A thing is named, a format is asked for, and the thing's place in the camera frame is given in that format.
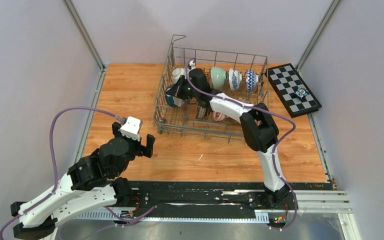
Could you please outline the dark teal bowl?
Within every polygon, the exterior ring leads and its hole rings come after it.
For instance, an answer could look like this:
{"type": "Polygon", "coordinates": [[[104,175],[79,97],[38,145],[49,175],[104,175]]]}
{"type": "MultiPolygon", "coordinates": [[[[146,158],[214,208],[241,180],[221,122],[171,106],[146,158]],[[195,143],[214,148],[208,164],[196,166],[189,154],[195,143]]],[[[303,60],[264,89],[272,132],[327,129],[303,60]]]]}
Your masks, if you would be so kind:
{"type": "Polygon", "coordinates": [[[174,85],[169,85],[167,89],[165,90],[165,101],[166,103],[173,108],[179,108],[184,104],[184,101],[181,98],[175,97],[171,94],[169,94],[170,90],[174,87],[174,85]]]}

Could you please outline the white bowl green dashes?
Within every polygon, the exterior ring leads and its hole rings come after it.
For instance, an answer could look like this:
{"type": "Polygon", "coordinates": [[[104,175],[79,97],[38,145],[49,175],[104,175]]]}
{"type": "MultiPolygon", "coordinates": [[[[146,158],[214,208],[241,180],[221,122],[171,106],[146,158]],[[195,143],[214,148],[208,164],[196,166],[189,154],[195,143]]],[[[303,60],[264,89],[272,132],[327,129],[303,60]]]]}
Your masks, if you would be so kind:
{"type": "Polygon", "coordinates": [[[181,76],[185,76],[185,68],[175,68],[173,71],[172,71],[172,82],[173,84],[176,84],[178,82],[178,80],[181,78],[181,76]]]}

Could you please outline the grey wire dish rack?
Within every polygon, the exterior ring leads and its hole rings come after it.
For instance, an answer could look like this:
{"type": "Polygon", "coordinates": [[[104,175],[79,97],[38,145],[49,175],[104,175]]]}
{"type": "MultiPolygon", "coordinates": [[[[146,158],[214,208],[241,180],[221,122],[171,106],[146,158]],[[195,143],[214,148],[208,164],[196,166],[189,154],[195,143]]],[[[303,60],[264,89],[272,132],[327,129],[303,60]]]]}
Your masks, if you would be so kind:
{"type": "Polygon", "coordinates": [[[202,136],[205,139],[223,138],[230,140],[244,139],[241,124],[234,119],[203,109],[195,97],[178,99],[167,95],[174,88],[173,72],[183,73],[191,58],[196,59],[197,68],[202,69],[211,88],[219,87],[229,97],[246,104],[269,104],[267,70],[268,57],[265,55],[199,49],[180,45],[185,35],[174,34],[171,37],[162,76],[154,101],[153,119],[158,133],[166,132],[202,136]],[[237,90],[232,90],[229,79],[222,84],[211,79],[211,71],[234,69],[242,76],[242,83],[237,90]]]}

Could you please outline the black bowl beige inside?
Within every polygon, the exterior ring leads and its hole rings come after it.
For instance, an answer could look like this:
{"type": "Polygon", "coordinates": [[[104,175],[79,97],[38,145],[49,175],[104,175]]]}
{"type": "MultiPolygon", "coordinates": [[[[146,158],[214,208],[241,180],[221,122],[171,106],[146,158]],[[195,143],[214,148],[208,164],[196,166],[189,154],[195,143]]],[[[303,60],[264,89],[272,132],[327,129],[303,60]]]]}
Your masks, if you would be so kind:
{"type": "Polygon", "coordinates": [[[209,110],[207,108],[201,107],[200,105],[197,107],[195,118],[198,120],[202,120],[208,117],[209,110]]]}

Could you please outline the pale green bowl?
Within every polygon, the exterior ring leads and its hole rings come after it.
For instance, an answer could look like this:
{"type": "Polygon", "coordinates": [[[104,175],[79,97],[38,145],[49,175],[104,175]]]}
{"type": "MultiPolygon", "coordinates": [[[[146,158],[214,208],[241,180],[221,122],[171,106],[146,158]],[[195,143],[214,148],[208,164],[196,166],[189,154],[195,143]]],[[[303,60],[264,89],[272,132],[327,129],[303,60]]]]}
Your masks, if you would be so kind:
{"type": "Polygon", "coordinates": [[[213,88],[216,90],[221,90],[228,80],[227,72],[218,66],[213,66],[210,70],[210,77],[213,88]]]}

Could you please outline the orange floral pattern bowl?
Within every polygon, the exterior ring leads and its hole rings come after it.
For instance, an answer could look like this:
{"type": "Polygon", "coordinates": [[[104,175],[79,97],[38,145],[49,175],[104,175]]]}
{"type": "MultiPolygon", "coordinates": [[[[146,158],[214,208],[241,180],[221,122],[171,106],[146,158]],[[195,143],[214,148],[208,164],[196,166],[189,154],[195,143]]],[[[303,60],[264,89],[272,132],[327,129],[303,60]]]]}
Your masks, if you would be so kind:
{"type": "Polygon", "coordinates": [[[215,122],[221,122],[224,121],[227,118],[227,116],[224,113],[221,112],[212,112],[212,120],[215,122]]]}

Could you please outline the blue floral pattern bowl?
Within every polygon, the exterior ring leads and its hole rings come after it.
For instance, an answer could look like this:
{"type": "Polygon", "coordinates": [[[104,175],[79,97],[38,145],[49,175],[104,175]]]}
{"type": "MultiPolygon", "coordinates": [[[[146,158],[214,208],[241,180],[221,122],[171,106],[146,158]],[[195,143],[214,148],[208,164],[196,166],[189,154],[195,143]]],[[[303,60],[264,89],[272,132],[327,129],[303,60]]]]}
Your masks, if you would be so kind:
{"type": "Polygon", "coordinates": [[[238,70],[230,68],[228,71],[228,81],[231,91],[236,91],[241,86],[242,74],[238,70]]]}

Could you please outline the blue zigzag pattern bowl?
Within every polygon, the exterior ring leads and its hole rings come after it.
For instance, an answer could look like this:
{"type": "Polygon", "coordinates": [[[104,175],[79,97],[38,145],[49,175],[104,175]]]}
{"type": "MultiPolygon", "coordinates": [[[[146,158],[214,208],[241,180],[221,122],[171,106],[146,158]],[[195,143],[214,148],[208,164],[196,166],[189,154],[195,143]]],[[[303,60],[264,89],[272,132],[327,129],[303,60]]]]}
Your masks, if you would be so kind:
{"type": "Polygon", "coordinates": [[[245,71],[245,87],[247,92],[253,91],[259,83],[259,76],[251,69],[245,71]]]}

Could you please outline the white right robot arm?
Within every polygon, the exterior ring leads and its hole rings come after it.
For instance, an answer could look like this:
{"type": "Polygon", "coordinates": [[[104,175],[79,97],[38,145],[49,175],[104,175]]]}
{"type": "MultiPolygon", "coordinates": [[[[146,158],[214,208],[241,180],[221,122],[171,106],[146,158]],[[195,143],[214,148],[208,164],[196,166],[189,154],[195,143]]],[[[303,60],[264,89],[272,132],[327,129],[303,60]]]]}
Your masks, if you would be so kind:
{"type": "Polygon", "coordinates": [[[244,103],[212,89],[200,68],[176,68],[172,78],[173,85],[166,90],[168,104],[179,106],[182,101],[195,99],[203,111],[225,115],[240,124],[244,140],[257,153],[263,170],[263,202],[272,209],[281,207],[291,186],[283,175],[278,155],[280,131],[273,119],[278,114],[270,112],[263,102],[244,103]]]}

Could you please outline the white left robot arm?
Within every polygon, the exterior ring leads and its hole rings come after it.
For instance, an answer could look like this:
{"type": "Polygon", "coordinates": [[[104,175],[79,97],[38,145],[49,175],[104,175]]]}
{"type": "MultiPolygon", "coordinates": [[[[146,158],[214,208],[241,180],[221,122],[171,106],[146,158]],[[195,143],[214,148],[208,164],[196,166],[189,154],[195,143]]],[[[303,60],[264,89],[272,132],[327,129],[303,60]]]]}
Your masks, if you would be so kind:
{"type": "Polygon", "coordinates": [[[101,207],[140,207],[127,178],[121,177],[136,157],[151,158],[156,138],[148,134],[142,145],[141,124],[114,122],[114,137],[90,155],[72,165],[57,182],[56,189],[42,193],[33,200],[16,201],[11,207],[19,223],[13,236],[20,240],[40,240],[57,227],[84,213],[101,207]]]}

